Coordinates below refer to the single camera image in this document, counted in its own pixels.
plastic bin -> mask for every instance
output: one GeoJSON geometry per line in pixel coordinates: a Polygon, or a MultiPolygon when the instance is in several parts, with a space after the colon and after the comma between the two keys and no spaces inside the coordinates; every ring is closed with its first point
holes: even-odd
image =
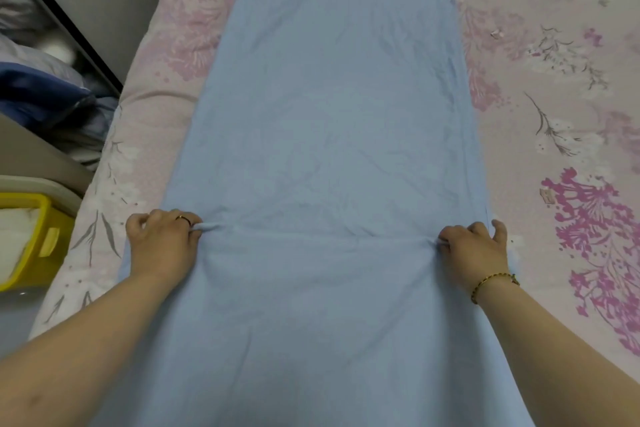
{"type": "Polygon", "coordinates": [[[40,210],[31,240],[9,280],[0,284],[0,292],[50,285],[67,255],[74,219],[53,209],[44,194],[0,192],[0,208],[40,210]]]}

hand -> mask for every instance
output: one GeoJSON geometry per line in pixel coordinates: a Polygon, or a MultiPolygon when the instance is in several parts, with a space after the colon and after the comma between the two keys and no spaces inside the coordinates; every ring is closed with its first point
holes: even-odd
{"type": "Polygon", "coordinates": [[[483,223],[477,221],[468,229],[445,227],[438,238],[448,242],[440,245],[445,263],[452,270],[454,279],[469,294],[488,275],[509,273],[507,262],[507,227],[502,221],[493,220],[493,238],[483,223]]]}
{"type": "Polygon", "coordinates": [[[194,213],[177,209],[154,209],[149,214],[132,214],[127,220],[127,237],[131,243],[131,276],[155,279],[169,293],[180,284],[196,260],[200,230],[192,225],[202,223],[194,213]]]}

bed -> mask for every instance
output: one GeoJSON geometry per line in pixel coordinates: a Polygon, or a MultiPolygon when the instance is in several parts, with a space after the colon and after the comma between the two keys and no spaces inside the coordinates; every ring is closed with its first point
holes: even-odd
{"type": "MultiPolygon", "coordinates": [[[[31,336],[116,281],[163,196],[234,0],[160,0],[31,336]]],[[[457,0],[492,208],[523,286],[640,380],[640,0],[457,0]]]]}

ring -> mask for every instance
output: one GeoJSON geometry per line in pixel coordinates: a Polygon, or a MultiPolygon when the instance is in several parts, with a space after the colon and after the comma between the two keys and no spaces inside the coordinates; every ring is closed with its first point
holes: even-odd
{"type": "Polygon", "coordinates": [[[176,220],[180,220],[180,218],[182,218],[183,220],[186,220],[186,222],[189,223],[189,228],[193,226],[193,224],[191,223],[191,220],[189,220],[189,218],[187,218],[186,216],[182,216],[181,214],[179,214],[176,217],[176,220]]]}

beaded bracelet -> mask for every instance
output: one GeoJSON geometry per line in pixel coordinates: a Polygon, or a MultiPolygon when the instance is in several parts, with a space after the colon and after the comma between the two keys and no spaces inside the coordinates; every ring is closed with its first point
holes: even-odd
{"type": "Polygon", "coordinates": [[[520,282],[518,282],[518,280],[516,279],[516,274],[510,274],[507,272],[498,272],[498,273],[493,273],[491,275],[487,275],[486,277],[484,277],[480,283],[476,286],[476,288],[474,289],[474,291],[471,293],[471,302],[473,302],[474,304],[477,304],[477,300],[476,300],[476,294],[478,293],[478,289],[480,289],[480,287],[484,284],[484,282],[486,282],[487,280],[489,280],[490,278],[493,277],[509,277],[511,278],[511,281],[516,285],[519,286],[520,282]]]}

